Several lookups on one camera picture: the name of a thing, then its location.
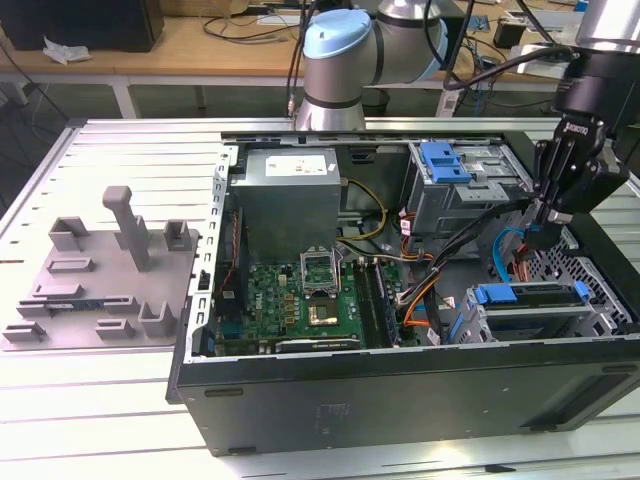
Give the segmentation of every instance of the aluminum extrusion table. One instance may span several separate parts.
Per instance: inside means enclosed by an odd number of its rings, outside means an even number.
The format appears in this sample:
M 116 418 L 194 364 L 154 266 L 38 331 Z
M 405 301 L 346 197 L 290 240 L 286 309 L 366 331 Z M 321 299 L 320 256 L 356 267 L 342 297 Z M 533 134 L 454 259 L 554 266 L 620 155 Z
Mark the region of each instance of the aluminum extrusion table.
M 538 140 L 551 136 L 555 122 L 381 119 L 367 125 L 525 131 Z M 101 187 L 119 181 L 131 186 L 133 210 L 149 228 L 169 218 L 199 228 L 212 185 L 208 154 L 220 148 L 219 132 L 288 128 L 278 119 L 198 119 L 90 121 L 66 129 L 0 221 L 2 322 L 14 318 L 49 251 L 46 233 L 55 217 L 80 214 L 89 229 L 113 228 Z M 595 217 L 638 268 L 636 192 L 635 185 L 623 187 Z M 2 478 L 416 479 L 490 476 L 487 465 L 516 469 L 501 473 L 501 480 L 640 476 L 640 391 L 569 433 L 216 459 L 186 408 L 164 400 L 171 357 L 170 348 L 0 353 Z

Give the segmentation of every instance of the floor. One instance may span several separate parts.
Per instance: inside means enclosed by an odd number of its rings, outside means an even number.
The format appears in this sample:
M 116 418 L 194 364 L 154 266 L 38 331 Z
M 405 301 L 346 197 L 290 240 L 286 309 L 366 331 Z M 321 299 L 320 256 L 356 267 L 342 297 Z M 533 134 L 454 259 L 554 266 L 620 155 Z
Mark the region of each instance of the floor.
M 181 86 L 136 86 L 134 95 L 141 114 L 148 118 L 209 117 L 280 117 L 284 110 L 284 89 L 271 88 L 268 94 L 260 87 L 207 87 L 208 108 L 199 111 L 194 91 Z M 120 113 L 112 90 L 106 86 L 51 85 L 49 96 L 71 118 L 119 118 Z M 386 112 L 378 104 L 386 100 L 376 90 L 366 90 L 363 97 L 366 115 L 393 117 L 432 116 L 439 92 L 433 90 L 391 90 Z M 555 115 L 549 104 L 521 106 L 544 101 L 548 93 L 496 92 L 489 104 L 477 104 L 473 95 L 465 100 L 457 116 L 539 117 Z M 40 102 L 37 90 L 29 94 L 29 104 L 18 109 L 11 104 L 0 107 L 0 216 L 11 204 L 22 186 L 37 167 L 49 145 L 65 121 L 45 101 Z M 627 129 L 621 135 L 618 155 L 624 158 L 640 136 L 640 130 Z M 640 149 L 631 161 L 638 173 Z

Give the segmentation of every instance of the yellow wire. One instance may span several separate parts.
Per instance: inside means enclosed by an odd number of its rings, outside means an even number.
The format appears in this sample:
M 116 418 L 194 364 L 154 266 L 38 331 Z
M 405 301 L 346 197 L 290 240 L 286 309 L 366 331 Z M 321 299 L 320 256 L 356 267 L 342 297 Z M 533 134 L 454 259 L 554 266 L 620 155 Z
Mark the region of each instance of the yellow wire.
M 382 212 L 382 218 L 380 219 L 380 223 L 378 224 L 378 227 L 372 232 L 363 233 L 361 235 L 355 235 L 353 237 L 338 237 L 337 239 L 338 240 L 366 240 L 367 238 L 376 236 L 378 233 L 380 233 L 384 229 L 384 226 L 387 223 L 387 209 L 384 208 L 384 205 L 382 204 L 378 196 L 375 193 L 373 193 L 371 190 L 369 190 L 369 188 L 366 185 L 359 182 L 358 180 L 353 180 L 351 178 L 348 178 L 347 182 L 358 185 L 362 190 L 367 192 L 367 194 L 369 194 L 371 198 L 373 198 L 376 201 L 376 203 L 380 207 L 380 211 Z

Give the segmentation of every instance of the workbench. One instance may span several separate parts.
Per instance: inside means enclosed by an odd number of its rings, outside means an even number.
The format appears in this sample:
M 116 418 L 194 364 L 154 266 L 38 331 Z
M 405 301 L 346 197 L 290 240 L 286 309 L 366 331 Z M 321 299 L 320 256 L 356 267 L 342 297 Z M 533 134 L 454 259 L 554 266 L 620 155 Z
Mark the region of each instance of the workbench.
M 466 2 L 457 1 L 464 11 Z M 529 2 L 533 7 L 548 10 L 570 9 L 558 6 L 547 0 Z M 477 32 L 474 36 L 492 42 L 496 28 L 496 19 L 504 15 L 505 10 L 517 9 L 514 0 L 506 0 L 500 5 L 476 4 L 474 14 L 487 15 L 491 32 Z M 223 22 L 212 25 L 221 29 Z M 229 25 L 226 35 L 240 36 L 268 31 L 274 25 L 249 25 L 238 27 Z M 297 29 L 291 33 L 297 35 Z M 291 54 L 295 41 L 287 32 L 281 32 L 287 41 L 267 45 L 239 45 L 222 41 L 203 32 L 199 18 L 167 17 L 164 31 L 156 46 L 149 53 L 126 53 L 117 51 L 91 51 L 91 60 L 69 65 L 61 65 L 41 51 L 15 51 L 6 37 L 0 41 L 10 50 L 14 60 L 27 72 L 33 81 L 66 84 L 109 85 L 114 92 L 123 118 L 139 118 L 140 112 L 131 92 L 132 85 L 191 85 L 196 86 L 196 102 L 199 107 L 206 105 L 202 86 L 260 86 L 274 87 L 286 84 L 287 72 L 291 62 Z M 522 42 L 539 41 L 536 33 L 525 33 Z M 480 44 L 479 52 L 496 57 L 490 48 Z M 509 51 L 503 50 L 508 58 Z M 299 85 L 304 83 L 304 65 L 301 68 Z M 470 77 L 473 72 L 473 61 L 469 52 L 463 52 L 458 61 L 456 72 L 461 77 Z M 444 75 L 442 72 L 425 82 L 410 84 L 385 85 L 388 88 L 418 88 L 441 90 Z M 6 91 L 11 91 L 18 103 L 25 103 L 26 98 L 20 88 L 16 88 L 24 77 L 15 70 L 7 58 L 0 52 L 0 83 Z M 556 81 L 542 77 L 505 74 L 499 77 L 494 90 L 553 92 Z
M 525 131 L 551 138 L 555 119 L 369 119 L 376 131 Z M 147 228 L 170 218 L 204 231 L 220 131 L 286 131 L 282 119 L 102 120 L 67 128 L 0 220 L 0 323 L 16 317 L 51 248 L 59 216 L 114 229 L 101 204 L 129 185 Z M 634 177 L 596 211 L 614 240 L 637 251 Z M 575 432 L 216 459 L 183 405 L 165 402 L 172 348 L 0 352 L 3 478 L 451 478 L 516 469 L 501 480 L 640 476 L 640 391 Z

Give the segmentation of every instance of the black box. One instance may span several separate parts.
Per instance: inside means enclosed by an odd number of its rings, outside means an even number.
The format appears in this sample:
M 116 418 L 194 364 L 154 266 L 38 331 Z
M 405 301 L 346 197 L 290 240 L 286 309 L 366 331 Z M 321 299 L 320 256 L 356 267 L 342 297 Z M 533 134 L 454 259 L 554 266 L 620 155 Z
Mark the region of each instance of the black box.
M 493 44 L 498 48 L 511 48 L 520 45 L 522 34 L 527 26 L 524 23 L 513 23 L 504 20 L 498 22 Z
M 46 36 L 89 50 L 148 52 L 164 26 L 160 0 L 0 0 L 0 20 L 16 50 L 39 50 Z

